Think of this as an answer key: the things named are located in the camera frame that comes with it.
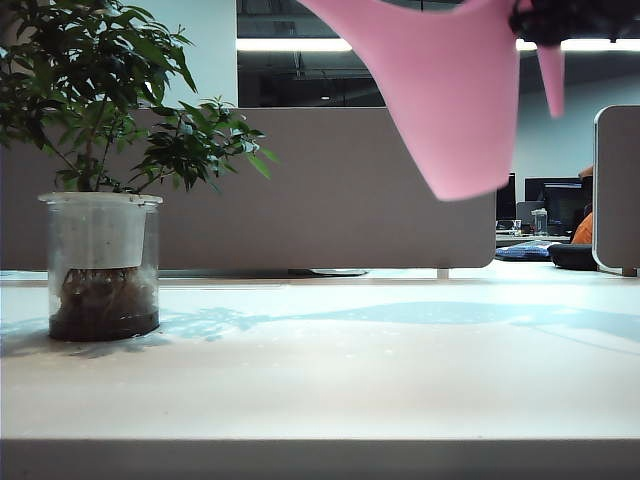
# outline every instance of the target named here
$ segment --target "orange clothing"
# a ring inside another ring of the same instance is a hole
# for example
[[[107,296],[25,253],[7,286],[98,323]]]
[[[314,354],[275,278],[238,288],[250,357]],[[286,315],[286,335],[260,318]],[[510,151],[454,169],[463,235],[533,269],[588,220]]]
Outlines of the orange clothing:
[[[591,243],[593,237],[593,212],[584,217],[584,220],[576,228],[576,234],[571,243]]]

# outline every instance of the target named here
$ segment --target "soil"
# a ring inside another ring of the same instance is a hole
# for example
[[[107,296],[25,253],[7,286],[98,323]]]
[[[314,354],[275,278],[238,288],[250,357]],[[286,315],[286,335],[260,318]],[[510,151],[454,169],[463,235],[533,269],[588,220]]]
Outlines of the soil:
[[[137,267],[70,269],[49,336],[75,342],[118,340],[159,325],[155,285]]]

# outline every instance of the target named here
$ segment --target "ceiling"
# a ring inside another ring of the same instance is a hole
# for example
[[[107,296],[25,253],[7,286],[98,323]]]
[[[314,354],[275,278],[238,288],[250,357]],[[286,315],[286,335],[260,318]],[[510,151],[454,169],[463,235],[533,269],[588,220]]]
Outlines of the ceiling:
[[[385,1],[424,10],[447,9],[461,3]],[[236,2],[239,38],[336,37],[296,0]],[[634,26],[627,36],[640,38],[636,35],[638,27]],[[583,52],[567,54],[566,58],[568,85],[639,73],[640,53]],[[542,88],[535,53],[522,52],[520,76],[522,93]],[[238,84],[241,107],[384,105],[371,74],[353,52],[238,52]]]

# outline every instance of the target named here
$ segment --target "potted plant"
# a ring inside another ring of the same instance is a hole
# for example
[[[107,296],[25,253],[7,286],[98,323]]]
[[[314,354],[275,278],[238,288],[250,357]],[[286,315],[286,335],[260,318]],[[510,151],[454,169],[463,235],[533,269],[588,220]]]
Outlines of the potted plant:
[[[50,335],[111,340],[158,326],[157,214],[146,188],[167,179],[196,182],[236,172],[244,157],[265,177],[264,135],[221,99],[198,107],[163,104],[170,76],[196,85],[183,31],[118,0],[9,1],[17,41],[0,45],[0,144],[33,143],[56,157],[49,204]],[[150,130],[132,112],[150,108]],[[128,178],[109,167],[114,151],[146,140]]]

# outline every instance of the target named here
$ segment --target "white desk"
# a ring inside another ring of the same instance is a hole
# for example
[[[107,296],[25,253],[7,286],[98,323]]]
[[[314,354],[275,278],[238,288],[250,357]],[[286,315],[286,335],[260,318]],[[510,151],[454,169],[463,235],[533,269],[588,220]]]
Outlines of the white desk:
[[[161,285],[158,331],[68,344],[5,277],[3,479],[640,478],[639,278]]]

